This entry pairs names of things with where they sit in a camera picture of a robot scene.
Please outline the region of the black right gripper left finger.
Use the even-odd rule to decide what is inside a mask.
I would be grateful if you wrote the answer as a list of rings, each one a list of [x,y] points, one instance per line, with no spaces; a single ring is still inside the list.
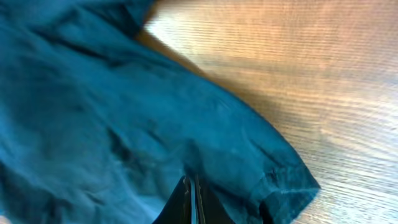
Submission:
[[[183,176],[153,224],[191,224],[192,193],[189,178]]]

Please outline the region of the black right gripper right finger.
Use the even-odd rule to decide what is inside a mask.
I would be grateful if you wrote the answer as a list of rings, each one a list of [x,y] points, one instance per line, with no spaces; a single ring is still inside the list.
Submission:
[[[199,224],[234,224],[209,185],[195,176],[195,210]]]

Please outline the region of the dark blue denim shorts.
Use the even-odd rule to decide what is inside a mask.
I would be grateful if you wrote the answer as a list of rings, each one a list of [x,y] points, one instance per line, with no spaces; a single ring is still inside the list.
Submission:
[[[291,223],[320,190],[222,87],[136,40],[152,1],[1,2],[1,214],[153,223],[203,179],[235,223]]]

